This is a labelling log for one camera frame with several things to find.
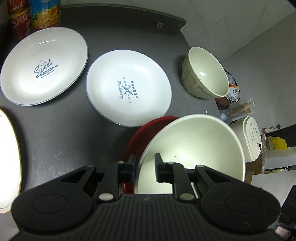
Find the red and black bowl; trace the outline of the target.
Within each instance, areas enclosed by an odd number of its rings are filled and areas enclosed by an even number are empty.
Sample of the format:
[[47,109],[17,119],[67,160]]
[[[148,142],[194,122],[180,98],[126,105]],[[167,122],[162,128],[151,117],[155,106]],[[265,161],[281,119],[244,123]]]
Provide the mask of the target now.
[[[161,118],[156,118],[154,120],[149,121],[145,125],[143,125],[131,138],[128,146],[126,147],[125,153],[123,155],[123,161],[127,162],[131,154],[136,155],[136,163],[135,163],[135,171],[137,170],[137,166],[139,160],[148,146],[149,142],[154,138],[154,136],[160,132],[165,126],[170,124],[171,122],[177,120],[176,116],[163,116]],[[123,192],[125,194],[133,194],[134,182],[132,183],[123,183]]]

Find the cream speckled bowl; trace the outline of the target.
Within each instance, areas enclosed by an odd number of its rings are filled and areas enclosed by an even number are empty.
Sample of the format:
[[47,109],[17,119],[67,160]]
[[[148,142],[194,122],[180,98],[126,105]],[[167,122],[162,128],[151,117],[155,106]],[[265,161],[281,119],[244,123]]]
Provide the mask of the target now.
[[203,99],[225,97],[229,82],[220,62],[200,47],[189,49],[182,63],[181,80],[193,96]]
[[156,153],[164,162],[180,163],[187,169],[205,165],[240,181],[245,179],[245,158],[237,135],[221,119],[208,114],[178,118],[154,136],[138,163],[135,194],[172,193],[171,184],[157,182]]

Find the white Bakery small plate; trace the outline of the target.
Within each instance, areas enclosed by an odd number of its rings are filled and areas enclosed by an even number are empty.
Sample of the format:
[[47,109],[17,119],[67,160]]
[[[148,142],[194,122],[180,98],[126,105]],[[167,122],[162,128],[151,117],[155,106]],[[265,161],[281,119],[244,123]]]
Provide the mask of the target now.
[[114,50],[97,58],[87,72],[92,106],[121,126],[143,126],[166,114],[170,81],[158,63],[132,50]]

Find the large white plate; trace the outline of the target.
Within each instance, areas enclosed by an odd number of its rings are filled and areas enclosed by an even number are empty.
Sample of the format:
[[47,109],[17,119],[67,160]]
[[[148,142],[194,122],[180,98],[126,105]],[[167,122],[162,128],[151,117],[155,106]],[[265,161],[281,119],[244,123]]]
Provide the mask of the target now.
[[22,183],[22,163],[18,139],[11,121],[1,110],[1,214],[8,213],[19,195]]

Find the white Sweet bakery deep plate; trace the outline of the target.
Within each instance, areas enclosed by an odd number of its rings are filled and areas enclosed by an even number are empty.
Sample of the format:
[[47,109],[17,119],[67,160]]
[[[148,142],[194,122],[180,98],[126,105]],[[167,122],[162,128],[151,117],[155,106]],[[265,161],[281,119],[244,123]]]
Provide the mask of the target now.
[[10,102],[33,106],[67,90],[88,60],[86,40],[75,30],[52,27],[15,45],[1,68],[1,91]]

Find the white rice cooker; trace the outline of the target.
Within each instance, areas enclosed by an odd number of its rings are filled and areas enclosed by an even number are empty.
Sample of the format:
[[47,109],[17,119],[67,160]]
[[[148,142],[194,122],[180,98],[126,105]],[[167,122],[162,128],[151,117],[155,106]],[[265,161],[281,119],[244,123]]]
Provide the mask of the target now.
[[255,161],[262,150],[260,130],[255,118],[252,116],[241,118],[231,123],[230,127],[234,130],[242,145],[245,162]]

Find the metal bowl with packets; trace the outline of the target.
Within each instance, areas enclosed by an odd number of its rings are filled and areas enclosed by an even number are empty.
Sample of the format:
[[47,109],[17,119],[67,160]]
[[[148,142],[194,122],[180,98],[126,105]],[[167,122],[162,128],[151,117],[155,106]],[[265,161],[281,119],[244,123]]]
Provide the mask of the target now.
[[233,103],[240,100],[240,87],[234,77],[225,70],[229,82],[229,92],[225,97],[216,98],[215,102],[219,110],[227,110]]

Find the orange juice bottle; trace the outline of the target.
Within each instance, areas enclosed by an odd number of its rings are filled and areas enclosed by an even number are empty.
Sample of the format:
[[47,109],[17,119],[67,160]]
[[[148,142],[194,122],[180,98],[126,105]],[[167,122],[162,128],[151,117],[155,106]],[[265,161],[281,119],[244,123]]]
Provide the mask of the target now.
[[29,0],[34,30],[57,27],[61,22],[60,0]]

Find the red soda can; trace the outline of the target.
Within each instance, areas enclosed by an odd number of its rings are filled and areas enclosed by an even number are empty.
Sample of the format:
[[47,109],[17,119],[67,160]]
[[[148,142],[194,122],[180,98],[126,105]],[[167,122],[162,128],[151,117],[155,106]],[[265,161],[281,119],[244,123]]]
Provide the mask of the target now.
[[32,23],[29,1],[7,0],[11,26],[17,40],[22,40],[31,33]]

